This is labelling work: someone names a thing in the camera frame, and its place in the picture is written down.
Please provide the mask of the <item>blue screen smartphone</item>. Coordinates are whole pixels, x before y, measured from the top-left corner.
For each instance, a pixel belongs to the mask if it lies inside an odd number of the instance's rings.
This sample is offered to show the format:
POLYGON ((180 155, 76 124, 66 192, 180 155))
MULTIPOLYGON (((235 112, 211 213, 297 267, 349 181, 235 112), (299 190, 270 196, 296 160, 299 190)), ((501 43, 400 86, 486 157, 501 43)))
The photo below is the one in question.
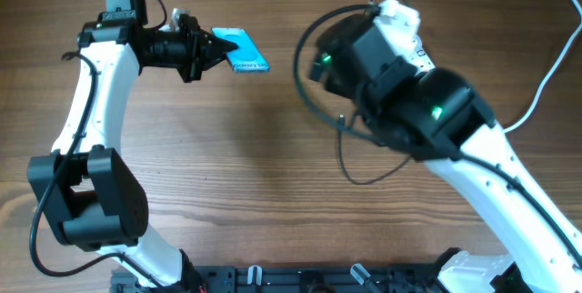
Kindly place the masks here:
POLYGON ((213 27, 212 33, 218 38, 237 45, 237 49, 226 54, 226 59, 234 72, 264 73, 269 71, 269 64, 245 29, 213 27))

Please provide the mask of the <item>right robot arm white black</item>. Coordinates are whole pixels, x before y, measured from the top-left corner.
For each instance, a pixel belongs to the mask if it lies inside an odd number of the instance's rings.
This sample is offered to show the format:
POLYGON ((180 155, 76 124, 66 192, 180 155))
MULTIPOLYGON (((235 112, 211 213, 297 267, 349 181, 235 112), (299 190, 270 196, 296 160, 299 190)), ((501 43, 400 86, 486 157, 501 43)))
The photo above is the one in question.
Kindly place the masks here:
POLYGON ((351 100, 358 138, 424 164, 454 188, 505 247, 501 256, 448 251, 448 292, 578 292, 581 234, 518 159, 489 104, 423 49, 418 13, 350 5, 317 19, 310 77, 351 100))

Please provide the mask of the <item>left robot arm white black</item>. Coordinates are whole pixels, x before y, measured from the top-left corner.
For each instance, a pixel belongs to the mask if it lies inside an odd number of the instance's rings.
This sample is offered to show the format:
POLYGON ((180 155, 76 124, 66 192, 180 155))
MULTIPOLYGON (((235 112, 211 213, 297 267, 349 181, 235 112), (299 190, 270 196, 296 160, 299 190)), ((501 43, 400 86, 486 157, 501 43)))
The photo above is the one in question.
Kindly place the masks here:
POLYGON ((56 241, 117 261, 148 292, 203 292, 186 253, 150 225, 146 193, 120 155, 127 100, 146 67, 174 68, 183 81, 222 62, 236 45, 182 14, 172 30, 150 26, 146 0, 105 0, 75 51, 80 75, 63 130, 51 151, 33 157, 27 178, 56 241))

